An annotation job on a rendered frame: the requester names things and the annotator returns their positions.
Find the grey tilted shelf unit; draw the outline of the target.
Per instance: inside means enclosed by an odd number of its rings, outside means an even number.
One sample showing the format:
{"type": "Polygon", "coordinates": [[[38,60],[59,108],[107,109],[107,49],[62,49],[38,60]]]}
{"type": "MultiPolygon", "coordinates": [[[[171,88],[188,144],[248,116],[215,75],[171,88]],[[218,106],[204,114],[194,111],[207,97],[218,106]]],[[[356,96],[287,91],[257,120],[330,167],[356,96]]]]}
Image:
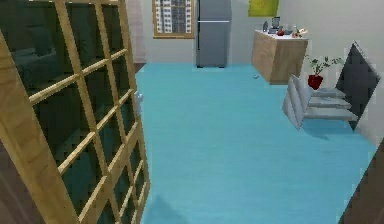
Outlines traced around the grey tilted shelf unit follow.
{"type": "Polygon", "coordinates": [[[315,90],[292,75],[282,111],[296,129],[301,128],[305,119],[343,120],[355,129],[380,79],[363,49],[354,41],[334,88],[315,90]]]}

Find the dark brown wooden furniture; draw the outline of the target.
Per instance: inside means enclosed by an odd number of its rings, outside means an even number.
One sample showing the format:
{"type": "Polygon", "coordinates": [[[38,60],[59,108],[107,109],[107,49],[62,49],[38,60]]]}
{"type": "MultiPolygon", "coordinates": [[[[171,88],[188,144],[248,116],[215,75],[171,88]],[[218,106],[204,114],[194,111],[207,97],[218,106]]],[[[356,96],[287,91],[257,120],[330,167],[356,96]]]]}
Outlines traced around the dark brown wooden furniture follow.
{"type": "Polygon", "coordinates": [[[384,224],[384,139],[338,224],[384,224]]]}

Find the grey fridge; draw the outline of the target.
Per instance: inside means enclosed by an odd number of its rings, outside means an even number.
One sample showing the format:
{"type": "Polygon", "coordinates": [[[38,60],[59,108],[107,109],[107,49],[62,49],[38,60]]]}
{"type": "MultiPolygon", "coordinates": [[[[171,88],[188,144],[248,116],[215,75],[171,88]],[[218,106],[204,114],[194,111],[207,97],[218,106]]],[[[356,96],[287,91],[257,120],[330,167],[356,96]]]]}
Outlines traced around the grey fridge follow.
{"type": "Polygon", "coordinates": [[[231,0],[197,0],[198,68],[227,65],[231,19],[231,0]]]}

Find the green house plant red pot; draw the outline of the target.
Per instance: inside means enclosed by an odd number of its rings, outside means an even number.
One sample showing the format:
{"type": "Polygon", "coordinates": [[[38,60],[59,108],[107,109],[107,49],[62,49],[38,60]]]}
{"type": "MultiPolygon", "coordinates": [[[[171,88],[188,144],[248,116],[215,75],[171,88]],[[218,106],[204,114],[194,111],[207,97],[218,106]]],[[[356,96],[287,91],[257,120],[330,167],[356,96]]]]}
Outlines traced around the green house plant red pot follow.
{"type": "Polygon", "coordinates": [[[324,69],[343,63],[343,59],[341,57],[330,58],[329,56],[324,56],[311,58],[309,55],[306,55],[305,58],[308,60],[309,66],[312,70],[312,74],[308,77],[308,85],[314,90],[318,90],[322,84],[323,76],[321,73],[324,69]]]}

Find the wooden glass-paned room door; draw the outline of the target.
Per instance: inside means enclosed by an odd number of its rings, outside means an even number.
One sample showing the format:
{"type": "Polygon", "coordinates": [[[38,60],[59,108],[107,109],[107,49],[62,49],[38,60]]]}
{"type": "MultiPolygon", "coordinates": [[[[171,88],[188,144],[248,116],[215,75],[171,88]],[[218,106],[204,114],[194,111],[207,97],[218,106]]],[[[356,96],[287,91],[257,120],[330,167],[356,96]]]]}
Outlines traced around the wooden glass-paned room door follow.
{"type": "Polygon", "coordinates": [[[0,0],[0,224],[141,224],[126,0],[0,0]]]}

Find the wooden framed window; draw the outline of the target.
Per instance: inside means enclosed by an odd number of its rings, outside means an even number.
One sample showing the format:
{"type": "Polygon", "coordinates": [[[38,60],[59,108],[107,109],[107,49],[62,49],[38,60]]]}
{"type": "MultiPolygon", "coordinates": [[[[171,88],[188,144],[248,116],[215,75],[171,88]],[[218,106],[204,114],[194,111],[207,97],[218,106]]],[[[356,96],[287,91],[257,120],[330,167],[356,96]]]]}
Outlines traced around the wooden framed window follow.
{"type": "Polygon", "coordinates": [[[193,39],[194,0],[151,0],[154,39],[193,39]]]}

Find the dark blender appliance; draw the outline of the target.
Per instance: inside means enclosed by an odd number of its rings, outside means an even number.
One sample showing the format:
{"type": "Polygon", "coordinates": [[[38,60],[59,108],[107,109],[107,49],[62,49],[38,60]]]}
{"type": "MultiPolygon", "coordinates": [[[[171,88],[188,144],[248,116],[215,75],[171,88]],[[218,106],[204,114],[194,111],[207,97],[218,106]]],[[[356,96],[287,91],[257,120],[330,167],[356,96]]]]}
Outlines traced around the dark blender appliance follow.
{"type": "Polygon", "coordinates": [[[276,34],[280,30],[280,18],[273,17],[271,27],[268,30],[269,34],[276,34]]]}

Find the yellow-green wall picture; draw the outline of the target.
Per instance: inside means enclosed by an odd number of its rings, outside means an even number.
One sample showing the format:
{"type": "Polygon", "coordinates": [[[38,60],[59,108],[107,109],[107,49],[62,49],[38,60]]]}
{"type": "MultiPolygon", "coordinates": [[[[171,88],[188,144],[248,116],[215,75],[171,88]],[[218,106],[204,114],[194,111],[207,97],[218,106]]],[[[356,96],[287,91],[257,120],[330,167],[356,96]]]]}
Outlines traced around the yellow-green wall picture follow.
{"type": "Polygon", "coordinates": [[[274,17],[277,15],[279,0],[249,0],[250,17],[274,17]]]}

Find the wooden kitchen counter cabinet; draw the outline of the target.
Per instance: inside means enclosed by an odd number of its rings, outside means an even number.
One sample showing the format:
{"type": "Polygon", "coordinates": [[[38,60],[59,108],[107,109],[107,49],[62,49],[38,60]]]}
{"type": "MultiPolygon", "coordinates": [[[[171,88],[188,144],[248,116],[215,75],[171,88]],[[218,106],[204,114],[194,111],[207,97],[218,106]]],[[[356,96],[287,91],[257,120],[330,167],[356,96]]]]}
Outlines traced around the wooden kitchen counter cabinet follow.
{"type": "Polygon", "coordinates": [[[291,75],[300,76],[309,40],[254,32],[252,65],[272,85],[288,83],[291,75]]]}

